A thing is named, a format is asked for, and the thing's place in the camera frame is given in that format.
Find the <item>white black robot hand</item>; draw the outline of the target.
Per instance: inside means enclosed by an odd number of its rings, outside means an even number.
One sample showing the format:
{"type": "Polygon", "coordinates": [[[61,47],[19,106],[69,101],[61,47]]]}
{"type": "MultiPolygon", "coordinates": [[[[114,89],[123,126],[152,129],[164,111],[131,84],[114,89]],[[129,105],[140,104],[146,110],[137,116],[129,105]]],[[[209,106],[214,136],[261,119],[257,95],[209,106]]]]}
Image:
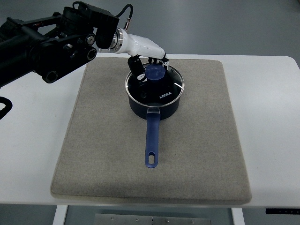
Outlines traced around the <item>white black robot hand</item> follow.
{"type": "Polygon", "coordinates": [[[132,75],[139,81],[147,80],[145,69],[139,57],[147,57],[150,63],[159,64],[168,70],[169,59],[159,45],[148,38],[128,34],[124,29],[117,28],[109,47],[111,53],[127,53],[130,55],[128,66],[132,75]]]}

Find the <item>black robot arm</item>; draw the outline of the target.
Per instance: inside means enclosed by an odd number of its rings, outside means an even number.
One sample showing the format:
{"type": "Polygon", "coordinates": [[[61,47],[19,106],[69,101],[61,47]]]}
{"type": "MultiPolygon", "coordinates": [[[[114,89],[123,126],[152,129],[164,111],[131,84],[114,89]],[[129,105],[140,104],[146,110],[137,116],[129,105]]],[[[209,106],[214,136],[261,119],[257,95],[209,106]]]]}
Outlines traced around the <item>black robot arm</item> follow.
{"type": "Polygon", "coordinates": [[[100,49],[116,41],[119,17],[109,11],[75,1],[63,13],[24,22],[7,18],[0,27],[1,87],[35,72],[53,83],[92,61],[100,49]]]}

